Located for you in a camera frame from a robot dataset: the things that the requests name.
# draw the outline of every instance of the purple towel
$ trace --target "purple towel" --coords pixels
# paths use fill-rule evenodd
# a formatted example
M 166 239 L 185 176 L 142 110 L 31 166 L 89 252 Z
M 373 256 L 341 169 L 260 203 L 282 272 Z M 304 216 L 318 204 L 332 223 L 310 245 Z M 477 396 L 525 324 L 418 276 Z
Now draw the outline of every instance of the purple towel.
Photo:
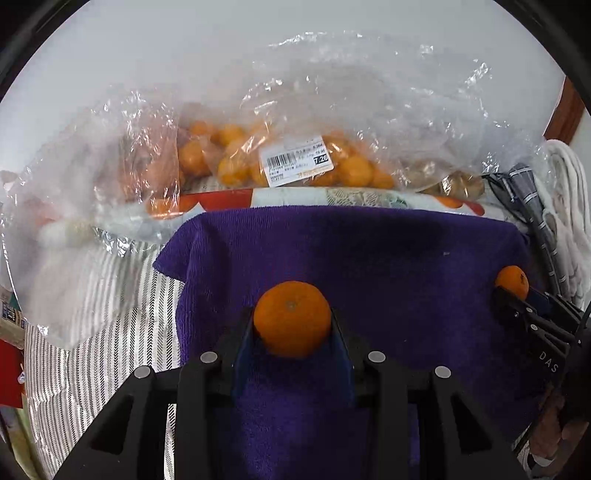
M 195 217 L 154 267 L 185 282 L 177 307 L 183 362 L 212 349 L 241 308 L 272 286 L 305 281 L 373 348 L 408 367 L 448 366 L 512 440 L 543 387 L 491 314 L 495 277 L 512 264 L 526 267 L 528 251 L 510 223 L 419 210 L 275 207 Z M 326 346 L 302 361 L 255 348 L 238 405 L 216 412 L 223 478 L 364 478 L 368 415 L 344 404 L 329 356 Z

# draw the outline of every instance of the triangular cutout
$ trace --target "triangular cutout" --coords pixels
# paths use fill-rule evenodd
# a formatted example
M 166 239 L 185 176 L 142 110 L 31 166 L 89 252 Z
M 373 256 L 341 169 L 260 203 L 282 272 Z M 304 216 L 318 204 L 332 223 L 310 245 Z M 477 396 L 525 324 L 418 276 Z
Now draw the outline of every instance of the triangular cutout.
M 462 453 L 490 450 L 492 448 L 490 438 L 458 395 L 452 397 L 452 409 Z
M 134 398 L 130 395 L 124 397 L 119 405 L 113 408 L 113 412 L 106 419 L 96 437 L 91 441 L 90 447 L 101 452 L 119 455 L 123 452 L 127 425 L 131 409 L 134 406 Z

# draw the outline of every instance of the white cloth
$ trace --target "white cloth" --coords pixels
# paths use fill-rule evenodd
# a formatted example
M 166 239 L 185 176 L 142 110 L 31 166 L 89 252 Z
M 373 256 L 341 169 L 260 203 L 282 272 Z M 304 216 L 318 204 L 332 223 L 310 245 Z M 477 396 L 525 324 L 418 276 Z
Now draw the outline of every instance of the white cloth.
M 591 217 L 587 178 L 574 151 L 560 140 L 545 146 L 556 171 L 556 191 L 551 197 L 540 184 L 544 219 L 554 231 L 558 257 L 569 276 L 569 296 L 578 307 L 591 292 Z

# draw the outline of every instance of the black and white striped cloth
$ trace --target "black and white striped cloth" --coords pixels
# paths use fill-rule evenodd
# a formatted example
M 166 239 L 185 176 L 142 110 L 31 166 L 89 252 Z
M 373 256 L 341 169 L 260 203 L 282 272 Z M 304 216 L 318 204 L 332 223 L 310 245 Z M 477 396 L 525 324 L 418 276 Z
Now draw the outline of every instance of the black and white striped cloth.
M 136 367 L 151 365 L 162 371 L 179 366 L 174 314 L 182 283 L 152 268 L 159 246 L 134 242 L 133 247 L 122 257 L 123 264 L 97 262 L 97 272 L 87 271 L 91 277 L 96 273 L 109 278 L 115 275 L 109 268 L 129 269 L 126 264 L 139 264 L 137 302 L 107 328 L 67 351 L 49 344 L 37 327 L 27 327 L 25 388 L 35 446 L 48 478 L 56 474 L 82 433 Z M 111 299 L 106 283 L 105 289 L 103 294 L 82 290 L 75 306 L 82 317 L 109 310 L 101 305 Z M 165 478 L 171 480 L 174 422 L 171 406 L 164 458 Z

